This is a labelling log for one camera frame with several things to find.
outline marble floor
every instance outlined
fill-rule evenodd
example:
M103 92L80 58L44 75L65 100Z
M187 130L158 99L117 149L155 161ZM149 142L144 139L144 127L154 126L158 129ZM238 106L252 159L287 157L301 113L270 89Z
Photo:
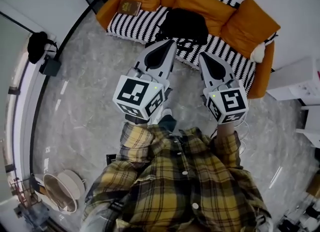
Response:
M106 166L106 154L119 149L124 116L112 96L120 75L127 73L143 48L106 36L93 13L83 20L67 43L61 69L57 77L50 78L43 97L34 139L35 174L44 173L44 161L49 158L49 173L73 170L86 180L86 189L90 188ZM166 105L178 120L177 128L198 126L211 134L216 124L200 99L200 73L176 61L169 80L174 92ZM319 165L309 141L295 133L303 122L300 106L295 100L278 102L266 94L251 101L246 118L249 134L243 139L241 163L252 173L275 222L287 210L294 213ZM240 137L248 128L245 124L237 128ZM279 167L282 172L270 188ZM84 197L72 215L53 210L50 215L67 231L77 232L83 201Z

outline jeans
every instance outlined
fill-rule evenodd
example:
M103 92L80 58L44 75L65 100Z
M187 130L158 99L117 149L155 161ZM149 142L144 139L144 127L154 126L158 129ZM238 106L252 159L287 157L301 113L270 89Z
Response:
M167 114L164 117L162 117L158 125L160 127L165 128L169 132L173 132L177 125L177 121L172 117L172 115Z

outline person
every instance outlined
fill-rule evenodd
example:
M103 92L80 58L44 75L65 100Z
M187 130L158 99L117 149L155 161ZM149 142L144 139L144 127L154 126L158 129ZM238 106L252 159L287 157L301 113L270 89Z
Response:
M116 161L85 199L81 231L254 231L271 216L240 165L233 123L213 139L199 128L173 134L170 109L158 124L125 123Z

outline black and white striped blanket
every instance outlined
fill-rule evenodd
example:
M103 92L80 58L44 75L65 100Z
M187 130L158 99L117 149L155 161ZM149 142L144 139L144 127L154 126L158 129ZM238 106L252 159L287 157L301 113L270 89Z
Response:
M235 8L240 5L232 0L219 1ZM107 35L135 41L143 45L155 41L156 34L160 30L158 25L163 23L170 9L160 6L156 11L140 10L138 16L116 13L106 29ZM182 42L184 39L174 38L173 40ZM198 57L201 52L215 54L231 65L235 77L242 81L245 91L249 92L255 78L256 63L236 52L220 37L209 34L206 45L186 43L184 46L192 47L193 51L178 50L176 58L179 61L198 70Z

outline white pillow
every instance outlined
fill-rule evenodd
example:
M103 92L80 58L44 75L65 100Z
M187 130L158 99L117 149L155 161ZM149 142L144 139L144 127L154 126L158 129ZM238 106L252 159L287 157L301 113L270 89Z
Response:
M257 62L257 63L262 63L265 57L265 50L266 50L266 45L264 42L260 43L251 53L250 55L250 61L251 62Z

